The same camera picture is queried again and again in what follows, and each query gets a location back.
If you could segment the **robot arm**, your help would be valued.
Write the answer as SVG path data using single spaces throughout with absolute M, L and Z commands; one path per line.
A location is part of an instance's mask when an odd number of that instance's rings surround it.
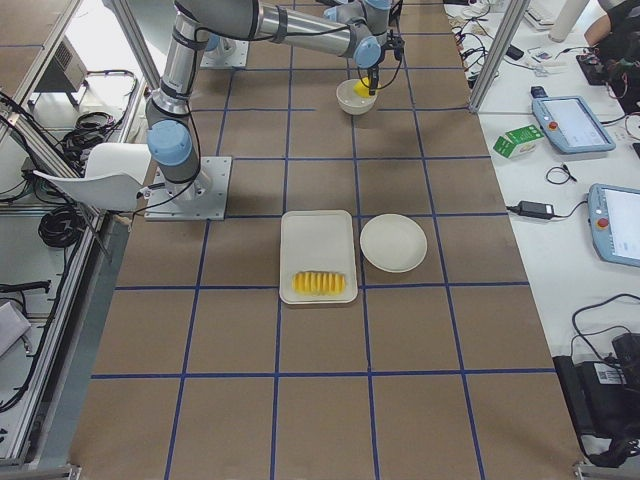
M 177 1 L 164 73 L 146 105 L 147 145 L 171 201 L 195 201 L 210 190 L 190 98 L 203 62 L 222 67 L 250 42 L 286 44 L 352 60 L 375 95 L 387 53 L 404 57 L 389 1 L 338 1 L 313 16 L 264 1 Z

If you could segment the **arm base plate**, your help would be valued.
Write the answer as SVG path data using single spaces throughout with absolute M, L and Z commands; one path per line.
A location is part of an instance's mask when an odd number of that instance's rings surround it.
M 231 168 L 230 156 L 202 157 L 199 175 L 181 194 L 184 185 L 167 183 L 157 168 L 154 184 L 161 187 L 149 192 L 150 207 L 143 211 L 144 218 L 147 221 L 223 220 Z
M 201 69 L 244 69 L 249 43 L 219 36 L 211 36 L 205 48 Z

